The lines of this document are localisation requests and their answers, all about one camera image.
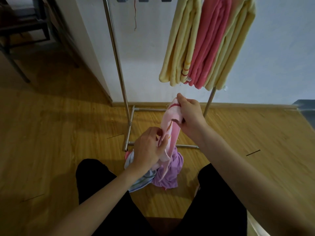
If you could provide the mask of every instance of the black pants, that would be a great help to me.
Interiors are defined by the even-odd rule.
[[[84,159],[77,167],[79,204],[116,176],[96,159]],[[209,164],[198,174],[200,190],[172,235],[187,233],[246,235],[247,212],[233,191]],[[93,235],[133,233],[155,235],[153,228],[127,191]]]

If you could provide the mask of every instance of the pink towel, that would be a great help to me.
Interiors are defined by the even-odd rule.
[[[201,89],[207,80],[213,60],[220,46],[229,17],[232,0],[204,0],[194,54],[186,81]]]
[[[183,163],[183,156],[177,151],[177,148],[175,147],[170,159],[170,164],[168,165],[168,171],[164,178],[161,180],[164,171],[164,166],[161,166],[153,178],[152,184],[158,187],[163,187],[164,189],[177,187],[177,175],[183,167]]]
[[[173,150],[176,145],[176,141],[179,135],[180,127],[177,123],[173,122],[172,120],[177,120],[178,122],[183,121],[183,115],[181,114],[181,106],[175,98],[171,104],[169,105],[168,109],[163,115],[162,122],[161,122],[161,129],[163,134],[161,137],[158,137],[157,146],[161,144],[164,137],[168,135],[168,143],[166,146],[165,151],[162,155],[160,155],[159,161],[151,168],[152,170],[156,170],[160,166],[163,166],[163,174],[161,175],[159,182],[164,178],[166,173],[168,172],[168,166],[172,162],[171,157]]]

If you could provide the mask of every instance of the purple towel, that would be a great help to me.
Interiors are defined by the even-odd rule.
[[[159,182],[163,175],[163,166],[158,169],[152,184],[158,187],[164,187],[165,189],[171,189],[177,187],[177,175],[183,167],[184,159],[183,156],[177,152],[175,147],[168,165],[168,171],[164,178]]]

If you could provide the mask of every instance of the clothes drying rack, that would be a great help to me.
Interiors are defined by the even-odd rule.
[[[149,0],[139,0],[140,2],[148,2]],[[127,135],[124,141],[123,145],[123,150],[127,151],[128,146],[133,146],[135,142],[129,141],[129,136],[130,136],[130,131],[131,131],[131,126],[132,126],[132,119],[134,116],[135,112],[138,111],[145,111],[145,112],[165,112],[166,109],[156,109],[156,108],[136,108],[134,105],[132,106],[131,109],[131,114],[129,113],[129,107],[128,107],[128,100],[127,100],[127,95],[126,95],[126,88],[124,84],[124,77],[123,77],[123,72],[121,69],[121,62],[119,58],[119,51],[117,48],[117,40],[116,40],[116,35],[115,35],[115,29],[114,29],[114,23],[112,19],[112,12],[111,12],[111,7],[109,0],[103,0],[104,3],[104,9],[105,9],[105,15],[107,19],[107,24],[108,24],[108,29],[109,29],[109,34],[111,36],[111,41],[112,41],[112,46],[113,46],[113,51],[114,51],[114,56],[115,56],[115,61],[116,61],[116,66],[117,66],[117,71],[118,71],[118,77],[120,81],[120,87],[121,87],[121,92],[123,94],[123,99],[124,99],[124,105],[126,109],[126,115],[128,119],[128,131]],[[213,87],[209,100],[207,102],[206,108],[203,112],[203,116],[205,117],[207,115],[207,112],[209,110],[210,104],[212,103],[213,97],[215,95],[216,87]],[[193,148],[193,149],[199,149],[198,146],[195,145],[182,145],[182,144],[177,144],[176,147],[182,147],[182,148]]]

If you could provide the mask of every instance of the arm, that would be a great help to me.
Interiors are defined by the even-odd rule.
[[[162,135],[162,130],[158,127],[150,127],[146,130],[135,142],[134,160],[129,167],[70,212],[49,235],[92,235],[130,186],[158,161],[158,156],[164,151],[168,138],[164,138],[162,144],[156,147],[157,134]]]
[[[179,124],[212,163],[252,216],[271,235],[313,235],[314,230],[286,195],[240,157],[202,116],[196,100],[177,99],[185,123]]]

